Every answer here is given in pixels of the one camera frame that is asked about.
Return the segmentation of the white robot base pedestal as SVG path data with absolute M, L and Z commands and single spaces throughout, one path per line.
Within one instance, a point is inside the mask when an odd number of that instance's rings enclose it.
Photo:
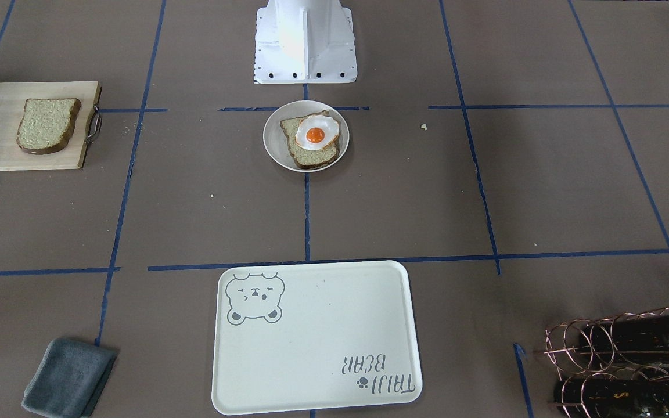
M 353 83 L 353 14 L 339 1 L 269 1 L 256 15 L 253 82 Z

